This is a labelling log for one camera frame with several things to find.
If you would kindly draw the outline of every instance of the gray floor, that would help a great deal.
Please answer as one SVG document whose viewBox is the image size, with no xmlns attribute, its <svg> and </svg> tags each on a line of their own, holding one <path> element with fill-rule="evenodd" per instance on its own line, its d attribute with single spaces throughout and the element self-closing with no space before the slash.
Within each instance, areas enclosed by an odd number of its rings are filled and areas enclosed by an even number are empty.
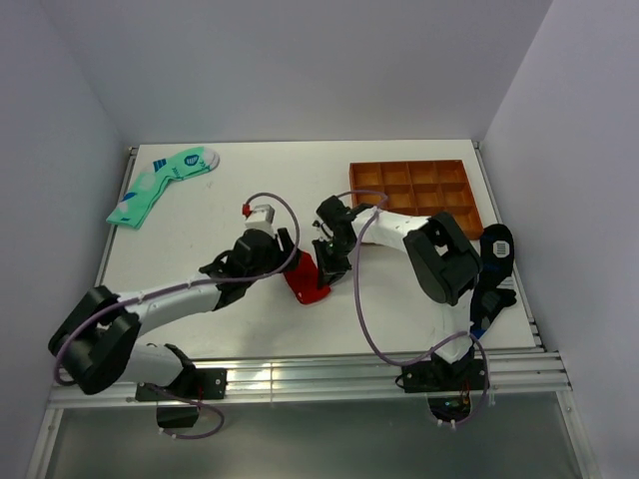
<svg viewBox="0 0 639 479">
<path fill-rule="evenodd" d="M 497 396 L 454 433 L 424 407 L 423 398 L 227 406 L 225 429 L 200 441 L 159 436 L 150 408 L 68 411 L 47 477 L 579 477 L 554 394 Z"/>
</svg>

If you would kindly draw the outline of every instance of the wooden organizer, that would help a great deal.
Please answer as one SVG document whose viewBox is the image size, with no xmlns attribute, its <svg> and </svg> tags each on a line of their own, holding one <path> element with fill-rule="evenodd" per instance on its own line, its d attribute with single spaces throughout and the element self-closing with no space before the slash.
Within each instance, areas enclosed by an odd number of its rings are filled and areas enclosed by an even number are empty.
<svg viewBox="0 0 639 479">
<path fill-rule="evenodd" d="M 479 240 L 483 233 L 461 160 L 351 163 L 350 187 L 386 193 L 388 203 L 383 208 L 393 213 L 430 217 L 449 212 L 470 240 Z M 352 196 L 353 206 L 378 202 L 377 195 Z"/>
</svg>

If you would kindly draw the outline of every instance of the blue logo on sock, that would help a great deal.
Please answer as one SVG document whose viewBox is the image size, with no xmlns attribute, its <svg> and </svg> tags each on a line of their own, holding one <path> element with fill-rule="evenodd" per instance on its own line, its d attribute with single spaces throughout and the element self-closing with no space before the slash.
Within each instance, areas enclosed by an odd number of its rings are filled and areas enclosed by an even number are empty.
<svg viewBox="0 0 639 479">
<path fill-rule="evenodd" d="M 200 155 L 188 155 L 186 158 L 184 158 L 184 164 L 187 167 L 193 167 L 198 163 L 199 159 Z"/>
<path fill-rule="evenodd" d="M 163 167 L 165 164 L 167 163 L 166 160 L 162 159 L 162 160 L 158 160 L 156 162 L 153 162 L 153 169 L 155 170 L 155 172 L 157 172 L 161 167 Z"/>
</svg>

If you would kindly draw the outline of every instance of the white wall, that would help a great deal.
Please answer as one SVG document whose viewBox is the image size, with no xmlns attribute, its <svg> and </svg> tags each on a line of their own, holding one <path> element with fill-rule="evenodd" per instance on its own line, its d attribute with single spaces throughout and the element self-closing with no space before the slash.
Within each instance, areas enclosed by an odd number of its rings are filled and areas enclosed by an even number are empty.
<svg viewBox="0 0 639 479">
<path fill-rule="evenodd" d="M 41 0 L 131 143 L 483 138 L 550 0 Z"/>
<path fill-rule="evenodd" d="M 639 473 L 639 3 L 555 0 L 484 159 L 606 477 Z"/>
<path fill-rule="evenodd" d="M 124 148 L 36 2 L 0 2 L 0 475 L 23 477 L 47 340 L 92 285 Z"/>
</svg>

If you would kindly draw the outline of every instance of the cable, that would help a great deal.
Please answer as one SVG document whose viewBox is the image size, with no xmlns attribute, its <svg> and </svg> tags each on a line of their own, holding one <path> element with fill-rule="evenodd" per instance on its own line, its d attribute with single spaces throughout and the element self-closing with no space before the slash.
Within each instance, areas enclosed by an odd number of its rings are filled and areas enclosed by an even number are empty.
<svg viewBox="0 0 639 479">
<path fill-rule="evenodd" d="M 368 230 L 368 228 L 370 228 L 370 226 L 374 223 L 374 221 L 377 220 L 377 217 L 379 216 L 379 209 L 388 201 L 388 196 L 382 192 L 375 192 L 375 191 L 369 191 L 369 190 L 353 190 L 353 191 L 349 191 L 349 192 L 345 192 L 340 195 L 337 195 L 337 197 L 341 198 L 346 195 L 362 195 L 362 194 L 379 195 L 381 196 L 381 201 L 377 203 L 373 214 L 366 221 L 366 223 L 364 223 L 363 227 L 361 227 L 361 231 L 359 232 L 359 235 L 357 235 L 357 242 L 355 243 L 355 248 L 354 248 L 355 259 L 354 259 L 353 267 L 352 267 L 352 285 L 354 289 L 355 311 L 357 313 L 357 319 L 359 320 L 359 326 L 361 327 L 361 332 L 363 332 L 363 335 L 366 339 L 366 342 L 370 346 L 370 349 L 372 349 L 372 352 L 374 352 L 379 359 L 381 359 L 387 364 L 390 364 L 392 366 L 399 366 L 399 367 L 411 366 L 413 364 L 416 364 L 426 359 L 427 357 L 430 357 L 434 352 L 436 352 L 442 346 L 448 344 L 450 341 L 453 341 L 459 337 L 465 337 L 465 336 L 470 337 L 470 340 L 477 346 L 477 349 L 479 349 L 479 352 L 481 353 L 481 357 L 483 359 L 484 385 L 483 385 L 483 391 L 481 392 L 481 398 L 479 399 L 477 406 L 473 408 L 472 411 L 470 411 L 470 413 L 468 414 L 468 416 L 466 416 L 463 420 L 456 422 L 456 424 L 463 424 L 467 422 L 469 419 L 471 419 L 472 417 L 474 417 L 476 412 L 483 406 L 486 400 L 486 395 L 490 387 L 490 383 L 488 379 L 488 372 L 489 372 L 488 356 L 486 354 L 486 351 L 484 350 L 479 340 L 473 334 L 471 334 L 470 332 L 465 332 L 465 331 L 460 331 L 460 332 L 456 332 L 455 334 L 452 334 L 451 336 L 437 343 L 435 346 L 433 346 L 424 354 L 421 354 L 418 357 L 415 357 L 413 359 L 409 359 L 408 361 L 396 361 L 394 359 L 391 359 L 390 357 L 385 355 L 383 352 L 381 352 L 381 350 L 377 347 L 377 345 L 372 340 L 372 336 L 370 335 L 370 332 L 368 331 L 368 327 L 366 326 L 366 321 L 363 317 L 363 310 L 361 309 L 361 297 L 359 293 L 359 262 L 360 262 L 359 257 L 361 253 L 361 245 L 363 243 L 363 237 L 366 234 L 366 231 Z"/>
<path fill-rule="evenodd" d="M 188 289 L 190 287 L 199 286 L 199 285 L 203 285 L 203 284 L 219 284 L 219 283 L 227 283 L 227 282 L 259 281 L 261 279 L 266 279 L 267 277 L 271 277 L 271 276 L 273 276 L 275 274 L 278 274 L 278 273 L 282 272 L 289 265 L 289 263 L 296 257 L 296 254 L 298 252 L 298 248 L 300 246 L 300 239 L 301 239 L 300 223 L 298 222 L 298 217 L 296 216 L 296 214 L 293 211 L 293 209 L 291 208 L 291 206 L 284 199 L 282 199 L 281 197 L 279 197 L 278 195 L 275 195 L 273 193 L 261 192 L 261 193 L 256 193 L 254 195 L 251 195 L 245 201 L 245 205 L 248 205 L 253 200 L 255 200 L 257 198 L 261 198 L 261 197 L 272 198 L 272 199 L 278 201 L 280 204 L 282 204 L 282 206 L 291 215 L 291 219 L 293 220 L 293 224 L 295 226 L 296 240 L 295 240 L 295 244 L 294 244 L 293 250 L 291 251 L 291 254 L 289 254 L 289 257 L 287 257 L 287 259 L 279 267 L 277 267 L 276 269 L 274 269 L 271 272 L 266 272 L 264 274 L 259 274 L 257 276 L 251 276 L 251 277 L 216 277 L 216 278 L 198 279 L 198 280 L 192 281 L 191 283 L 184 282 L 182 284 L 175 284 L 173 286 L 168 286 L 168 287 L 165 287 L 165 288 L 158 289 L 156 291 L 150 292 L 150 293 L 148 293 L 148 294 L 146 294 L 144 296 L 143 300 L 146 301 L 146 300 L 149 300 L 149 299 L 155 299 L 155 298 L 167 295 L 167 294 L 171 294 L 171 293 L 174 293 L 174 292 L 177 292 L 177 291 L 181 291 L 183 289 Z M 82 334 L 90 326 L 92 326 L 96 322 L 98 322 L 98 320 L 100 320 L 100 318 L 102 318 L 106 314 L 108 314 L 108 313 L 110 313 L 110 312 L 112 312 L 112 311 L 114 311 L 116 309 L 120 309 L 121 307 L 126 307 L 126 306 L 129 306 L 131 304 L 135 304 L 137 302 L 140 302 L 140 300 L 137 297 L 133 297 L 131 299 L 127 299 L 127 300 L 124 300 L 124 301 L 119 301 L 119 302 L 116 302 L 114 304 L 111 304 L 111 305 L 105 307 L 104 309 L 99 310 L 95 314 L 89 316 L 82 324 L 80 324 L 73 332 L 71 332 L 71 334 L 69 334 L 67 339 L 64 341 L 64 343 L 62 344 L 62 346 L 58 350 L 58 354 L 56 354 L 56 361 L 55 361 L 54 368 L 53 368 L 53 378 L 54 378 L 54 380 L 58 384 L 60 384 L 62 386 L 72 386 L 72 385 L 74 385 L 75 381 L 66 381 L 66 380 L 62 379 L 62 377 L 60 376 L 60 370 L 62 368 L 62 359 L 64 358 L 65 354 L 69 350 L 69 347 L 71 346 L 71 343 L 80 334 Z M 197 403 L 195 405 L 201 404 L 201 407 L 205 407 L 205 408 L 208 408 L 208 409 L 211 409 L 213 407 L 213 406 L 209 406 L 207 404 L 204 404 L 204 403 L 201 403 L 201 402 L 198 402 L 198 401 L 191 401 L 190 399 L 178 398 L 177 396 L 173 396 L 173 398 L 175 400 L 179 400 L 179 401 L 183 401 L 183 402 L 189 402 L 189 404 L 193 404 L 195 402 L 195 403 Z"/>
<path fill-rule="evenodd" d="M 173 399 L 174 401 L 180 401 L 180 402 L 184 402 L 185 404 L 191 404 L 192 406 L 196 406 L 199 407 L 200 409 L 207 409 L 213 413 L 215 413 L 216 415 L 218 415 L 220 417 L 220 422 L 218 423 L 218 425 L 216 427 L 214 427 L 213 429 L 211 429 L 210 431 L 207 432 L 203 432 L 202 434 L 178 434 L 176 432 L 173 432 L 170 429 L 162 429 L 161 431 L 168 435 L 173 437 L 174 439 L 188 439 L 188 440 L 193 440 L 193 439 L 205 439 L 207 437 L 211 437 L 214 434 L 220 432 L 220 430 L 222 429 L 222 427 L 224 426 L 226 417 L 224 415 L 224 412 L 222 412 L 220 409 L 218 409 L 216 406 L 212 405 L 212 404 L 207 404 L 204 403 L 202 401 L 194 401 L 191 399 L 186 399 L 184 397 L 179 397 L 176 396 L 175 394 L 170 393 L 169 391 L 167 391 L 166 389 L 156 386 L 155 384 L 146 384 L 146 383 L 142 383 L 141 384 L 143 387 L 147 387 L 149 389 L 151 389 L 154 392 L 157 392 L 160 395 L 163 395 L 169 399 Z"/>
</svg>

